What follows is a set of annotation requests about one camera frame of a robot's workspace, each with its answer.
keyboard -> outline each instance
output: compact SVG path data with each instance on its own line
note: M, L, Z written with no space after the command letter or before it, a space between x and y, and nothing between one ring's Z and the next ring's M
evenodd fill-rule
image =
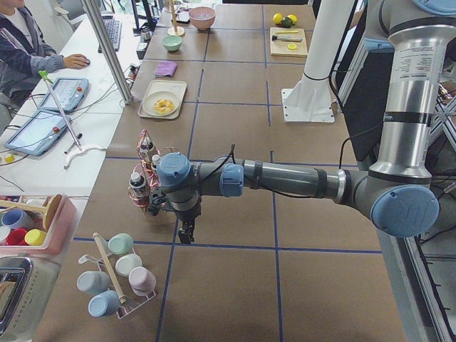
M115 19L103 19L106 32L108 32L109 40L111 41L114 51L119 51L120 46L120 31L122 23ZM101 46L98 47L98 52L101 52Z

cutting board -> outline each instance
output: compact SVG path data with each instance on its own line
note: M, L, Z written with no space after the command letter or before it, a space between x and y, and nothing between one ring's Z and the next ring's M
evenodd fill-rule
M279 33L279 31L298 31L297 33ZM291 42L291 41L272 41L272 36L287 36L302 38L302 42ZM307 42L306 35L303 28L283 28L283 27L271 27L269 30L269 43L271 44L271 56L293 56L293 57L307 57ZM288 44L296 44L296 50L290 50Z

robotic arm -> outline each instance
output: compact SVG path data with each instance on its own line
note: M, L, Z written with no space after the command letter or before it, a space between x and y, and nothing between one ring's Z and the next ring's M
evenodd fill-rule
M235 160L233 152L214 162L190 162L170 153L157 166L160 186L150 195L149 211L175 212L182 221L180 241L189 244L202 196L240 196L243 187L250 187L332 199L357 209L394 237L429 230L439 204L425 169L427 136L445 49L456 37L456 3L369 1L366 45L380 48L388 43L386 37L395 54L380 152L369 171L329 172Z

yellow cup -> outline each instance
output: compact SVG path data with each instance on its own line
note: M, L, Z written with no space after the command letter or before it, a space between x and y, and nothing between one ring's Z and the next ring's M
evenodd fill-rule
M27 232L25 241L29 246L41 246L45 238L45 232L40 229L32 229Z

green bowl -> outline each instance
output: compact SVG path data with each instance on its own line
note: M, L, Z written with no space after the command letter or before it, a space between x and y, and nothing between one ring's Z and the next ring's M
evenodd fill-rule
M166 36L162 40L163 46L170 52L179 50L182 45L182 38L179 36Z

